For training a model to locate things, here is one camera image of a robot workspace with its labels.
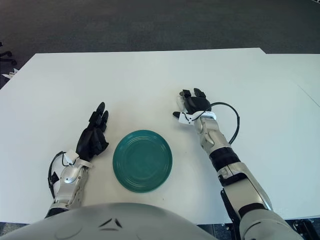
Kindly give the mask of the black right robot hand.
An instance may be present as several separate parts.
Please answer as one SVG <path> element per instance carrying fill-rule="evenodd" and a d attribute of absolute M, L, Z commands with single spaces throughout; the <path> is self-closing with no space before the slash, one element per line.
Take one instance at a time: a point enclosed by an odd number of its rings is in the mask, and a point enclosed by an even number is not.
<path fill-rule="evenodd" d="M 179 119 L 181 113 L 193 115 L 196 112 L 211 111 L 210 102 L 203 91 L 193 89 L 194 95 L 188 89 L 183 89 L 177 97 L 177 105 L 180 111 L 174 111 L 172 115 Z"/>

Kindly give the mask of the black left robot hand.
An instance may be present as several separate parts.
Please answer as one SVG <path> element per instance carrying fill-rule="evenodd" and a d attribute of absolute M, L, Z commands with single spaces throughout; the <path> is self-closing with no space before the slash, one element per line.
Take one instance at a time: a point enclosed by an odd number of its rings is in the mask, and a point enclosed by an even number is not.
<path fill-rule="evenodd" d="M 109 112 L 105 110 L 105 106 L 105 103 L 101 102 L 91 114 L 89 124 L 78 140 L 75 152 L 84 161 L 90 162 L 94 156 L 104 152 L 109 145 L 104 135 L 109 118 Z"/>

